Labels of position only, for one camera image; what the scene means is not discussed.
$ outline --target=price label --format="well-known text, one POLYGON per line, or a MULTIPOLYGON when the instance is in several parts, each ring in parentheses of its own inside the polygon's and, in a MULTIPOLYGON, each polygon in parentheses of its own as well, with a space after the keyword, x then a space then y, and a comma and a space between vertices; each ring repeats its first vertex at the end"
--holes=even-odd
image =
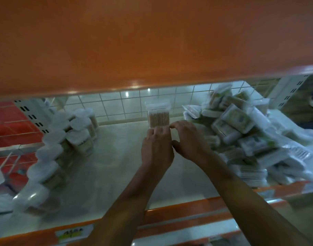
POLYGON ((274 198, 274 193, 275 190, 274 189, 270 189, 270 190, 266 190, 263 192, 257 192, 261 197, 263 197, 264 199, 271 199, 274 198))
POLYGON ((59 243, 65 243, 65 242, 76 241, 79 239, 84 239, 90 235, 93 229, 94 229, 94 225, 89 224, 86 226, 56 231, 55 235, 58 238, 59 243))
POLYGON ((313 193, 313 182, 307 183, 301 193, 313 193))

